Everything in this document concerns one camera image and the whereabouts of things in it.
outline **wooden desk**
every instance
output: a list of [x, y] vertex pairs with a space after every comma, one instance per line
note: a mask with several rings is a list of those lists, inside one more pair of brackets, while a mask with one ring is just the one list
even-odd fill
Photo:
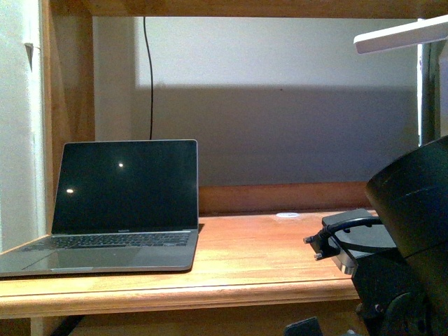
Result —
[[331, 260], [316, 262], [302, 242], [329, 214], [203, 217], [189, 273], [5, 280], [0, 318], [329, 301], [354, 309], [358, 295], [350, 277]]

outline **gray wall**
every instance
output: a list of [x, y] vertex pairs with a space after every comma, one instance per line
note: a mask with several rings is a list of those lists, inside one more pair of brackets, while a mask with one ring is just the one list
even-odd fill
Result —
[[[366, 181], [418, 145], [417, 49], [357, 55], [406, 20], [147, 19], [154, 138], [199, 141], [202, 185]], [[141, 18], [94, 20], [98, 140], [147, 139]]]

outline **white wall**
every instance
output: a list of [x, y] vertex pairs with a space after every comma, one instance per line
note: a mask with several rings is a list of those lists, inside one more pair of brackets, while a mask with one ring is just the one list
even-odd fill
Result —
[[[365, 181], [418, 145], [417, 49], [357, 55], [406, 20], [151, 17], [154, 137], [199, 141], [202, 185]], [[98, 140], [147, 139], [141, 18], [94, 19]]]
[[39, 2], [0, 2], [0, 251], [45, 230]]

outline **wooden panel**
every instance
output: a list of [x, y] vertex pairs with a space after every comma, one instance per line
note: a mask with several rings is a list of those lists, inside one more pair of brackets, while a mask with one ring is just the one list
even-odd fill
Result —
[[17, 318], [10, 320], [0, 320], [1, 336], [29, 336], [29, 318]]
[[354, 312], [357, 303], [351, 300], [86, 316], [71, 336], [273, 336], [282, 335], [288, 324], [313, 316], [318, 317], [325, 336], [343, 335], [349, 329], [367, 335]]
[[95, 139], [92, 15], [81, 0], [45, 0], [43, 77], [48, 208], [59, 176], [62, 147]]
[[31, 318], [31, 336], [51, 336], [65, 316]]
[[276, 18], [432, 18], [447, 0], [84, 0], [95, 16], [247, 16]]
[[302, 242], [330, 214], [201, 218], [188, 273], [4, 279], [0, 319], [355, 300], [350, 277]]
[[370, 208], [365, 182], [199, 188], [201, 214]]

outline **laptop keyboard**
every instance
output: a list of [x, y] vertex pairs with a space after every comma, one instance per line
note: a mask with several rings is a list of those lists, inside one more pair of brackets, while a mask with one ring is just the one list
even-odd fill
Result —
[[21, 251], [41, 251], [47, 249], [93, 249], [101, 247], [126, 246], [186, 246], [189, 232], [127, 233], [127, 234], [86, 234], [77, 236], [52, 236]]

